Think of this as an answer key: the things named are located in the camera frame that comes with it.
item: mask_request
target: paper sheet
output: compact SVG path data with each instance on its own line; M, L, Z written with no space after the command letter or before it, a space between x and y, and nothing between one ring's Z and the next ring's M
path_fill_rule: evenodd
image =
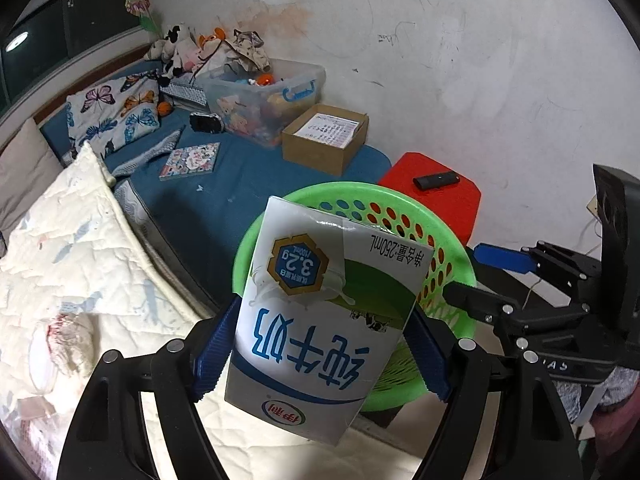
M353 139L359 124L342 117L315 114L295 135L344 149Z

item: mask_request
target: clear plastic storage box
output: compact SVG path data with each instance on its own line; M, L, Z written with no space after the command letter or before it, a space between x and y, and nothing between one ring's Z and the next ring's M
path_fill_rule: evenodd
M283 59L271 59L271 74L274 84L253 85L248 80L259 74L225 65L196 79L228 131L271 147L280 144L285 126L318 102L325 80L321 66Z

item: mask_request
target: yili logo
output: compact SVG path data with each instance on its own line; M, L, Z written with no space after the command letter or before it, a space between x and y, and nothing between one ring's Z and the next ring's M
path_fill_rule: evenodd
M299 426L306 420L301 410L283 400L267 400L262 403L262 410L271 420L286 426Z

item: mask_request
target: ceiling light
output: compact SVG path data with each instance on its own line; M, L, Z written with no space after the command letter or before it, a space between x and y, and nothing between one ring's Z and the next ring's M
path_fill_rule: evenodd
M6 46L6 51L7 52L11 52L15 47L17 47L18 45L20 45L24 40L27 39L27 36L29 35L29 33L25 30L24 32L21 32L20 34L18 34L15 38L13 38L9 44Z

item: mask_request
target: milk carton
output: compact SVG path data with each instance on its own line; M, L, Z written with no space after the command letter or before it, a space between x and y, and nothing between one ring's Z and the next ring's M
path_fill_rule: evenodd
M391 356L433 249L271 197L244 289L225 400L337 444Z

